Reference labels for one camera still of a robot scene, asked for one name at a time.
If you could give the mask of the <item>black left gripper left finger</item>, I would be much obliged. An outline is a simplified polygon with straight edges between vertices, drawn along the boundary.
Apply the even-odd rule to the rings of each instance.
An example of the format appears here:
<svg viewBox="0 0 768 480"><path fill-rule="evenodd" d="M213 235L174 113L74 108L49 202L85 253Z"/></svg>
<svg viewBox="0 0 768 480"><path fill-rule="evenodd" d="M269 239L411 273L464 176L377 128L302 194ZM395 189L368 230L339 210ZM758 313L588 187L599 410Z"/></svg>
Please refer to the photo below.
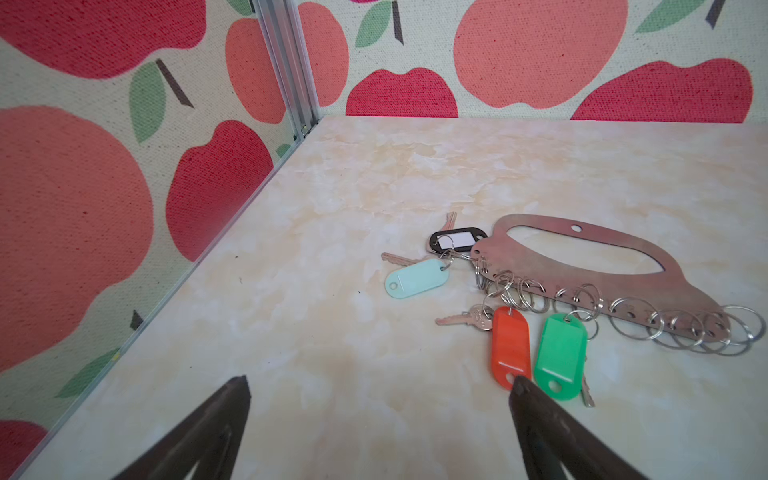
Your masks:
<svg viewBox="0 0 768 480"><path fill-rule="evenodd" d="M251 404L246 376L228 380L118 479L229 479Z"/></svg>

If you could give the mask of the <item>metal car-shaped key holder plate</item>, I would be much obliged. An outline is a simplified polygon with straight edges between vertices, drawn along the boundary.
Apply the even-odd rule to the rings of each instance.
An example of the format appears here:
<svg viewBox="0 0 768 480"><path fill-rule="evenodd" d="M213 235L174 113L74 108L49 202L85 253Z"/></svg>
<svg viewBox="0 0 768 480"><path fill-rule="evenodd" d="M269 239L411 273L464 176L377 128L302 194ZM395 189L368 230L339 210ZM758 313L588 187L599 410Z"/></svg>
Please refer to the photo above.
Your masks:
<svg viewBox="0 0 768 480"><path fill-rule="evenodd" d="M645 254L661 268L648 274L617 274L573 266L535 252L508 235L518 227L625 248ZM730 321L723 308L691 285L678 262L665 250L639 237L577 220L510 214L496 221L489 237L470 251L482 275L494 282L510 279L523 291L566 303L585 293L582 307L595 302L611 319L648 327L655 335L669 333L693 342L727 342Z"/></svg>

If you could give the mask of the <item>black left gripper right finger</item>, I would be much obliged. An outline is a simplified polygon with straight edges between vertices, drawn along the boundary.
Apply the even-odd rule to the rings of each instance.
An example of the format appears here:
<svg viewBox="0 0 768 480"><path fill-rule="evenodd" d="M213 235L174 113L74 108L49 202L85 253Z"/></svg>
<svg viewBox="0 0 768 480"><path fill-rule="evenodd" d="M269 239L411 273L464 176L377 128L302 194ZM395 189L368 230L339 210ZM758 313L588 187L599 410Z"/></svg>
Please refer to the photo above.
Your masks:
<svg viewBox="0 0 768 480"><path fill-rule="evenodd" d="M645 477L528 378L515 378L509 408L530 479Z"/></svg>

